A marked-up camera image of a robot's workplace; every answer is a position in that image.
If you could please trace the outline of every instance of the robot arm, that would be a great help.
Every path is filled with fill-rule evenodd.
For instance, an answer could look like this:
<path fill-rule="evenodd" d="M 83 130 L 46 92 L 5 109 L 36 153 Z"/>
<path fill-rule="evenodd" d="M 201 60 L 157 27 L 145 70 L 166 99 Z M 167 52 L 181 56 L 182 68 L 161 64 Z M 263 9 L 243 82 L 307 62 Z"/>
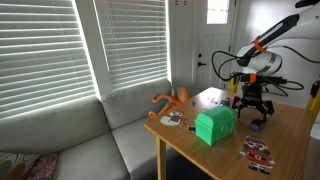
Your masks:
<path fill-rule="evenodd" d="M 265 51 L 265 48 L 281 39 L 318 39 L 320 38 L 320 0 L 303 0 L 296 7 L 314 5 L 311 8 L 288 16 L 275 24 L 255 41 L 238 52 L 238 64 L 256 71 L 257 74 L 271 75 L 282 65 L 278 54 Z"/>

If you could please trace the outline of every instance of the wooden table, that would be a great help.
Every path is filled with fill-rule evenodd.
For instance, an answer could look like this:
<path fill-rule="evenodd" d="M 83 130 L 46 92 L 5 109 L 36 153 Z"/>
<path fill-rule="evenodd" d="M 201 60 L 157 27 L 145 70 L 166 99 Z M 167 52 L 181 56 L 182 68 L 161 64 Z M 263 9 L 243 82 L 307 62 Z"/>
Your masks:
<path fill-rule="evenodd" d="M 219 105 L 223 97 L 237 94 L 209 88 L 173 110 L 183 112 L 184 124 L 165 126 L 159 116 L 145 123 L 145 127 L 156 136 L 158 179 L 166 179 L 166 144 L 213 179 L 302 179 L 311 129 L 311 112 L 305 109 L 273 103 L 275 112 L 261 131 L 249 128 L 253 118 L 262 118 L 255 109 L 245 108 L 236 122 L 234 132 L 216 144 L 209 146 L 194 133 L 187 131 L 194 125 L 197 115 Z M 265 141 L 275 161 L 273 169 L 266 175 L 248 168 L 250 162 L 240 156 L 245 136 L 257 135 Z"/>

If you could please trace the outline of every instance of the patterned pillow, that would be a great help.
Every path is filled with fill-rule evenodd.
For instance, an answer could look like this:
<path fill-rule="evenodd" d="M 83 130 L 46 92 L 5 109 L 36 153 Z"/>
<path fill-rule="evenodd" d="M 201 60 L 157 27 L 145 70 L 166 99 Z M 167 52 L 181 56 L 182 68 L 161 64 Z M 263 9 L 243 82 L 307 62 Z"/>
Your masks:
<path fill-rule="evenodd" d="M 0 153 L 0 179 L 23 179 L 40 155 Z"/>
<path fill-rule="evenodd" d="M 30 170 L 26 180 L 51 180 L 58 162 L 58 153 L 41 156 Z"/>

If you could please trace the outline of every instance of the floor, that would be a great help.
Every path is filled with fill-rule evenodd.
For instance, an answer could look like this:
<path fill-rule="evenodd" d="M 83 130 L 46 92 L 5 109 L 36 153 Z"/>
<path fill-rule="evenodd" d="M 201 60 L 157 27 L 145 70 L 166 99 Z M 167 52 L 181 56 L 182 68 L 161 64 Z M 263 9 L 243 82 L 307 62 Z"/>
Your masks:
<path fill-rule="evenodd" d="M 320 179 L 320 140 L 310 137 L 305 175 L 303 180 Z M 209 180 L 208 175 L 203 173 L 196 166 L 191 164 L 182 156 L 176 157 L 167 164 L 168 180 Z"/>

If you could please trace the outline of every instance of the gray couch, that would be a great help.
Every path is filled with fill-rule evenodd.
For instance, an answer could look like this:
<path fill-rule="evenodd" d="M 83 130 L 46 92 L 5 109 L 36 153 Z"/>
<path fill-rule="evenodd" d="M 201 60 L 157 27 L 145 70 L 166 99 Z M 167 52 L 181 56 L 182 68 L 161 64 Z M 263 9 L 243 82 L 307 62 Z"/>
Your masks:
<path fill-rule="evenodd" d="M 156 172 L 155 137 L 144 128 L 155 94 L 170 94 L 166 80 L 0 121 L 0 152 L 60 152 L 54 179 L 150 179 Z M 167 148 L 168 158 L 176 153 Z"/>

